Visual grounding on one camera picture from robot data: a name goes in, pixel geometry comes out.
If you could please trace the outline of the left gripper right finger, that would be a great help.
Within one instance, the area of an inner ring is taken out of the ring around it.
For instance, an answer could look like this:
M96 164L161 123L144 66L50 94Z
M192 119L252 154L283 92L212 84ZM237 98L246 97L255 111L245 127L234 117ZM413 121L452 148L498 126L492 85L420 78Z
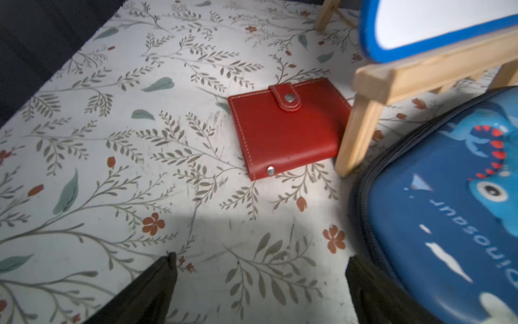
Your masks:
M349 259L345 277L360 324L441 322L362 256Z

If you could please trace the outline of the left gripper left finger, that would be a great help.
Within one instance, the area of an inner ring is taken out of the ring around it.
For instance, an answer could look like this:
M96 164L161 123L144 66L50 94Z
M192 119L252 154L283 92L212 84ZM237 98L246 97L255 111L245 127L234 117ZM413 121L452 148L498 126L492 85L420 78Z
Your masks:
M164 323L178 280L176 260L174 252L157 259L85 323Z

